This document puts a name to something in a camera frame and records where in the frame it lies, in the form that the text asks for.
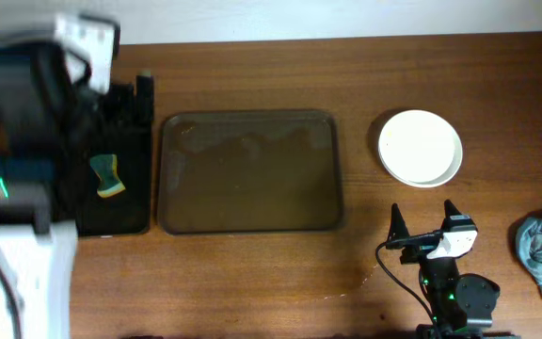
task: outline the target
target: table surface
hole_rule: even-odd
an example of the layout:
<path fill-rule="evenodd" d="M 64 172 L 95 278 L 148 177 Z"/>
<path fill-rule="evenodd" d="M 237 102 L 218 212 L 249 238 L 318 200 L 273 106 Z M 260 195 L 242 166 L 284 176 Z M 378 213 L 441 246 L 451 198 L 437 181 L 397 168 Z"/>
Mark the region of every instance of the table surface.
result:
<path fill-rule="evenodd" d="M 161 124 L 184 111 L 333 115 L 345 225 L 315 234 L 171 236 L 152 217 L 143 235 L 82 239 L 73 338 L 411 331 L 428 319 L 378 268 L 375 246 L 386 239 L 393 202 L 419 234 L 440 226 L 447 198 L 480 232 L 460 271 L 501 286 L 493 330 L 542 337 L 542 299 L 511 241 L 521 219 L 542 213 L 542 33 L 122 46 L 113 78 L 134 81 L 142 70 L 156 80 L 155 140 Z M 377 122 L 407 108 L 436 112 L 461 136 L 463 165 L 447 185 L 405 186 L 376 160 Z M 417 268 L 399 266 L 397 251 L 383 255 L 417 290 Z"/>

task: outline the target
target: empty tray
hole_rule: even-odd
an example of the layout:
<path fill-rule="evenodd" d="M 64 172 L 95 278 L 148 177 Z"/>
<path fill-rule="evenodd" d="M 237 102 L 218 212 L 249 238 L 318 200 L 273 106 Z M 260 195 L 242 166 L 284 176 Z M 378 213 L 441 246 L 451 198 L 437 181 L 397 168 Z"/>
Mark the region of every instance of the empty tray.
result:
<path fill-rule="evenodd" d="M 183 113 L 162 138 L 158 222 L 171 234 L 326 230 L 342 218 L 324 112 Z"/>

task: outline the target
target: wooden table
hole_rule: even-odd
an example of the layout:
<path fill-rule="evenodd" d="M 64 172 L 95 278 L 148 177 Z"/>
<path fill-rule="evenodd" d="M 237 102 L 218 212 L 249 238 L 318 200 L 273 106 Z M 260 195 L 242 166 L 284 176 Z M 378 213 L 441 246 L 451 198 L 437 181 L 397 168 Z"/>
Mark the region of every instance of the wooden table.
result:
<path fill-rule="evenodd" d="M 73 338 L 411 331 L 428 319 L 378 268 L 374 249 L 393 202 L 418 234 L 440 226 L 447 198 L 480 231 L 460 271 L 502 288 L 493 330 L 542 337 L 542 299 L 511 246 L 519 220 L 542 209 L 542 33 L 122 46 L 114 79 L 133 81 L 142 70 L 157 81 L 156 137 L 182 111 L 330 112 L 345 227 L 174 237 L 152 219 L 147 234 L 83 239 L 72 274 Z M 461 136 L 463 166 L 449 184 L 405 186 L 373 156 L 372 122 L 405 108 L 436 112 Z M 399 266 L 396 251 L 383 255 L 417 290 L 417 268 Z"/>

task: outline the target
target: white plate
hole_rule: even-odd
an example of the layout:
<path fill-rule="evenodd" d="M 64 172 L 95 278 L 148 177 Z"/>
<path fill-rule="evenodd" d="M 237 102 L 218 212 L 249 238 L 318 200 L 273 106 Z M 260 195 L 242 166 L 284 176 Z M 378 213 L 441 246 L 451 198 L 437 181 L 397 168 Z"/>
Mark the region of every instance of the white plate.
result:
<path fill-rule="evenodd" d="M 422 110 L 392 117 L 378 140 L 380 160 L 399 181 L 436 187 L 451 180 L 463 158 L 461 139 L 443 118 Z"/>

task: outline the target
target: green object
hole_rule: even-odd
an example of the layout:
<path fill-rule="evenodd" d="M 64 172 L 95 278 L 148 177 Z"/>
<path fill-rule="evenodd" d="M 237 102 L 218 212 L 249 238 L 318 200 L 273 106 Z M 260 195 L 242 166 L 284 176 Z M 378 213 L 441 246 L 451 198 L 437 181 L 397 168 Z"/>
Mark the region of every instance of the green object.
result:
<path fill-rule="evenodd" d="M 4 197 L 6 197 L 6 199 L 9 198 L 8 188 L 6 187 L 6 183 L 2 177 L 0 177 L 0 188 L 1 192 L 4 194 Z"/>
<path fill-rule="evenodd" d="M 98 195 L 110 198 L 125 190 L 125 186 L 117 174 L 118 159 L 116 154 L 99 154 L 89 159 L 89 164 L 100 178 Z"/>

